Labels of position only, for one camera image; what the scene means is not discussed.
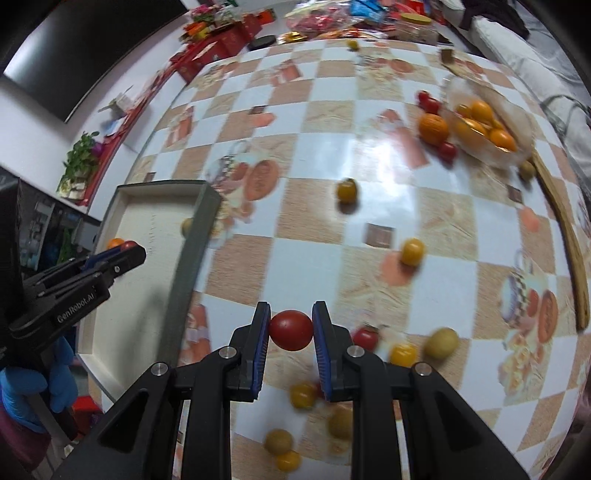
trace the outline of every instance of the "jar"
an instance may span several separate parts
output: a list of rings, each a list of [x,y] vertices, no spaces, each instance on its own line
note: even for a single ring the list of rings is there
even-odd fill
[[[437,45],[438,36],[432,20],[424,15],[404,13],[396,22],[397,40]]]

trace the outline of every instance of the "white tray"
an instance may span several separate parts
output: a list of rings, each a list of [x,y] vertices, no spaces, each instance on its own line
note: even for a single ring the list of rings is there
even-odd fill
[[[112,238],[146,250],[143,265],[115,280],[111,298],[82,322],[80,361],[116,401],[154,362],[177,365],[191,293],[220,197],[207,183],[166,180],[117,188],[95,252]],[[187,241],[180,225],[193,217]]]

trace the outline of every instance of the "television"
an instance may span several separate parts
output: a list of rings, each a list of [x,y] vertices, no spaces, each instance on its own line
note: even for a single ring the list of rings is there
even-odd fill
[[[186,12],[180,0],[64,0],[20,45],[4,75],[67,122],[113,65]]]

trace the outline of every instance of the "table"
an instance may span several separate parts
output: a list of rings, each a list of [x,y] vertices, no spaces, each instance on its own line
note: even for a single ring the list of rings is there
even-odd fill
[[[415,94],[441,98],[450,75],[436,47],[360,45],[354,53],[344,40],[311,41],[209,65],[186,87],[191,128],[175,136],[180,123],[161,122],[138,157],[129,182],[200,178],[224,195],[181,361],[199,359],[190,333],[197,326],[209,325],[217,349],[258,300],[273,313],[308,314],[325,300],[335,323],[381,326],[384,358],[402,336],[420,347],[452,327],[460,346],[439,371],[538,478],[569,429],[591,353],[589,330],[575,330],[554,214],[540,186],[524,185],[514,168],[493,170],[460,153],[447,169],[428,148],[413,150]],[[590,278],[591,226],[550,123],[509,69],[458,55],[467,72],[531,115]],[[343,177],[360,185],[353,211],[335,201]],[[398,251],[412,236],[428,255],[408,275]],[[313,351],[269,343],[259,400],[233,407],[233,477],[349,477],[349,446],[325,433],[334,407],[319,401],[305,414],[289,404],[291,384],[317,378]],[[294,436],[297,472],[279,472],[263,450],[272,428]]]

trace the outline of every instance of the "red object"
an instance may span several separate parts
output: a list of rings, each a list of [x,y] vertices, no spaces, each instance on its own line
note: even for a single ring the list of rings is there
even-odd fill
[[[205,38],[196,45],[199,45],[197,51],[191,49],[192,54],[185,56],[177,63],[178,74],[187,83],[191,83],[201,69],[208,63],[231,57],[228,49],[222,42],[217,41],[215,35]]]
[[[92,416],[94,414],[102,414],[100,408],[89,396],[78,397],[72,405],[72,412],[78,425],[78,430],[85,435],[90,432]]]
[[[530,290],[529,300],[530,302],[527,306],[527,316],[533,317],[538,311],[538,301],[540,300],[540,296],[533,288]]]
[[[246,42],[242,38],[239,30],[232,25],[231,27],[225,27],[220,33],[212,32],[217,40],[222,42],[226,47],[231,57],[234,57],[240,53],[240,51],[246,46]]]
[[[433,113],[434,115],[437,115],[439,112],[439,107],[441,107],[441,103],[439,100],[435,100],[435,98],[428,98],[424,102],[421,102],[420,107],[427,113]]]
[[[404,3],[406,3],[416,13],[420,15],[425,14],[425,5],[423,4],[422,0],[406,0]]]
[[[273,18],[273,14],[269,10],[263,10],[262,12],[256,15],[258,21],[261,25],[267,25],[268,23],[273,23],[275,19]]]
[[[375,350],[376,346],[378,346],[378,342],[378,330],[371,325],[364,325],[353,334],[353,343],[369,352]]]
[[[123,244],[121,244],[121,252],[124,252],[125,250],[129,250],[130,248],[133,247],[137,247],[137,242],[134,242],[133,240],[127,240],[126,242],[124,242]]]
[[[297,310],[279,312],[269,324],[269,336],[279,348],[290,352],[305,348],[314,335],[310,318]]]
[[[426,91],[426,90],[419,90],[417,92],[417,100],[418,100],[418,104],[421,105],[423,102],[425,102],[427,99],[431,98],[431,94]]]
[[[253,14],[246,14],[242,17],[242,22],[236,24],[238,32],[247,43],[250,43],[261,31],[261,23]]]
[[[443,142],[437,149],[439,159],[448,166],[453,165],[453,160],[457,155],[457,148],[453,143]]]

